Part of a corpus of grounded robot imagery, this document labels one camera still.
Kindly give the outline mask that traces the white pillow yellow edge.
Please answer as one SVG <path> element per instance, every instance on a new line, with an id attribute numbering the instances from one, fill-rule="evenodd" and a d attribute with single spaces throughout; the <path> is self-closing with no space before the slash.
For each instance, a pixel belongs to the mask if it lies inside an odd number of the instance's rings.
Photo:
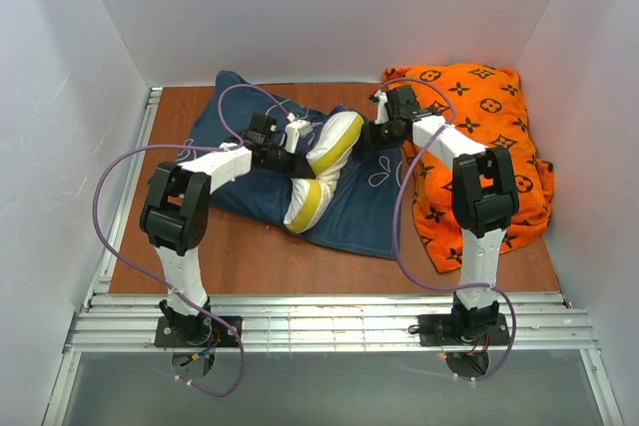
<path id="1" fill-rule="evenodd" d="M 288 231 L 300 234 L 313 228 L 333 200 L 342 169 L 359 140 L 363 117 L 353 111 L 331 115 L 319 139 L 306 154 L 314 179 L 291 179 L 292 196 L 284 217 Z"/>

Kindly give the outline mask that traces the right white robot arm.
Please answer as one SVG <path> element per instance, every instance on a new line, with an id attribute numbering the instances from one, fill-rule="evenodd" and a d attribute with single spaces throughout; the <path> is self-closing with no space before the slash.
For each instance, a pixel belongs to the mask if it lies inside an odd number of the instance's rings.
<path id="1" fill-rule="evenodd" d="M 453 312 L 461 317 L 497 314 L 494 290 L 501 244 L 519 210 L 507 149 L 471 140 L 432 108 L 422 108 L 409 85 L 376 90 L 376 119 L 362 129 L 359 144 L 371 150 L 412 142 L 451 172 L 451 208 L 462 233 L 461 276 Z"/>

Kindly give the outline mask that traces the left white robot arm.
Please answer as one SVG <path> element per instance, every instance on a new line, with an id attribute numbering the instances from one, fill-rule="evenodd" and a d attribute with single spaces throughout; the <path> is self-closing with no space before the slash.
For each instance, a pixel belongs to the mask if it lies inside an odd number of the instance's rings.
<path id="1" fill-rule="evenodd" d="M 203 317 L 209 297 L 204 289 L 198 247 L 209 219 L 211 194 L 220 187 L 264 168 L 294 178 L 314 176 L 298 141 L 313 129 L 310 122 L 288 115 L 284 132 L 278 121 L 254 114 L 238 139 L 180 164 L 156 167 L 140 218 L 140 227 L 161 261 L 169 295 L 161 303 L 170 320 Z"/>

